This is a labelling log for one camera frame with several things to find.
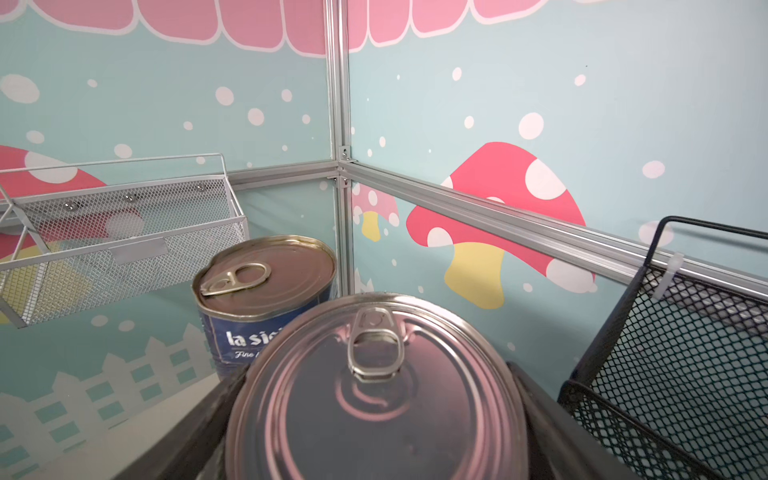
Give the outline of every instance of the blue can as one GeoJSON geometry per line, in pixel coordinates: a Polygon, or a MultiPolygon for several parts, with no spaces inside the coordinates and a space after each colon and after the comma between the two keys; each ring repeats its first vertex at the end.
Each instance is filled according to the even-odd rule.
{"type": "Polygon", "coordinates": [[[192,281],[219,378],[256,359],[285,325],[331,297],[336,256],[320,240],[280,235],[218,253],[192,281]]]}

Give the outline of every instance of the black mesh basket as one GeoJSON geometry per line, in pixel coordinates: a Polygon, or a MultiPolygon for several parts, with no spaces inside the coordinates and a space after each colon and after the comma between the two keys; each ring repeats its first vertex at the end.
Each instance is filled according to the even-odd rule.
{"type": "Polygon", "coordinates": [[[670,222],[768,239],[664,218],[558,402],[642,478],[765,480],[768,303],[679,271],[663,280],[652,260],[670,222]]]}

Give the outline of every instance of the round can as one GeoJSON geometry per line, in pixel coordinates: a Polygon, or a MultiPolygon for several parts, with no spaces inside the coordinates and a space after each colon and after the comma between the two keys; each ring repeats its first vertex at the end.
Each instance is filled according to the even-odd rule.
{"type": "Polygon", "coordinates": [[[220,378],[251,363],[294,318],[331,297],[336,257],[320,240],[262,237],[219,252],[192,280],[220,378]]]}
{"type": "Polygon", "coordinates": [[[395,293],[305,312],[250,367],[229,480],[528,478],[520,393],[466,321],[395,293]]]}

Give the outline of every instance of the pull tab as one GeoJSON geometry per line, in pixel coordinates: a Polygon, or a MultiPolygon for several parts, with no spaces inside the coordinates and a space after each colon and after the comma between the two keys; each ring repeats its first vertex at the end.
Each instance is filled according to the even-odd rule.
{"type": "Polygon", "coordinates": [[[245,290],[246,288],[252,288],[259,286],[266,282],[266,279],[270,278],[272,273],[272,267],[266,263],[243,263],[238,265],[234,270],[228,270],[222,272],[218,276],[206,281],[206,283],[200,285],[200,294],[202,296],[221,295],[222,293],[231,293],[238,290],[245,290]],[[241,271],[247,266],[258,266],[264,269],[264,273],[253,282],[240,282],[237,279],[237,272],[241,271]]]}
{"type": "Polygon", "coordinates": [[[386,380],[392,378],[406,359],[406,350],[402,343],[402,334],[397,322],[386,308],[374,306],[360,310],[349,333],[347,362],[352,373],[361,380],[386,380]],[[397,358],[388,366],[369,367],[360,365],[355,360],[355,344],[363,338],[397,345],[397,358]]]}

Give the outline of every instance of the can rim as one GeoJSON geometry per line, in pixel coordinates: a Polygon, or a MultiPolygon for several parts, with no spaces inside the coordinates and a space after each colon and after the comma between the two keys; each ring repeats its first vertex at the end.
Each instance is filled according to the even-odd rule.
{"type": "MultiPolygon", "coordinates": [[[[248,372],[246,374],[245,383],[240,393],[235,399],[235,403],[230,413],[230,419],[227,425],[227,435],[225,438],[226,445],[231,445],[229,448],[225,448],[224,464],[227,472],[227,477],[233,480],[239,480],[244,477],[244,473],[241,471],[242,464],[236,461],[236,454],[240,449],[240,444],[243,441],[243,427],[247,416],[244,415],[244,411],[247,406],[253,401],[253,396],[256,389],[254,386],[257,384],[259,377],[262,375],[264,366],[271,360],[274,353],[293,335],[295,335],[305,325],[312,322],[315,318],[322,316],[332,310],[342,309],[346,306],[351,306],[356,303],[392,303],[396,305],[410,306],[416,310],[421,310],[428,313],[430,316],[437,316],[438,318],[446,321],[446,323],[456,328],[460,333],[464,334],[474,343],[475,348],[479,353],[485,357],[485,361],[492,371],[498,375],[499,388],[508,395],[508,398],[514,407],[510,409],[510,418],[514,421],[514,426],[517,432],[513,434],[521,435],[521,440],[527,445],[527,432],[525,430],[526,420],[525,411],[523,408],[522,396],[517,384],[509,370],[506,363],[498,354],[496,349],[491,343],[472,325],[466,320],[446,310],[434,303],[428,302],[414,296],[405,295],[401,293],[357,293],[355,295],[348,295],[330,300],[325,303],[321,303],[318,306],[314,306],[312,309],[299,315],[292,320],[283,329],[280,335],[275,336],[275,340],[269,343],[264,350],[253,361],[248,372]]],[[[527,478],[528,474],[528,455],[523,455],[518,464],[518,471],[521,473],[520,478],[527,478]]]]}
{"type": "Polygon", "coordinates": [[[282,315],[284,313],[288,313],[297,308],[300,308],[301,306],[306,305],[316,296],[320,295],[321,292],[325,291],[325,289],[331,286],[331,284],[336,280],[336,265],[336,254],[333,252],[333,250],[331,250],[330,247],[328,247],[328,245],[326,245],[321,240],[317,240],[316,238],[304,237],[302,235],[273,235],[271,237],[254,238],[252,240],[240,242],[237,245],[233,245],[225,250],[221,250],[219,253],[214,255],[214,257],[210,259],[210,262],[208,262],[208,265],[206,265],[201,271],[197,272],[197,275],[195,275],[192,279],[192,294],[195,297],[197,308],[208,316],[215,316],[216,318],[233,320],[235,322],[258,322],[261,320],[271,319],[275,316],[282,315]],[[219,310],[213,310],[203,303],[203,297],[200,295],[200,283],[203,279],[203,276],[218,260],[221,260],[223,257],[237,252],[238,250],[254,245],[290,245],[292,243],[302,245],[303,247],[310,247],[321,250],[329,257],[331,257],[333,271],[331,272],[330,279],[327,283],[319,287],[316,292],[313,292],[306,298],[301,297],[295,302],[284,306],[283,308],[271,310],[265,313],[259,313],[257,315],[235,315],[233,313],[221,312],[219,310]]]}

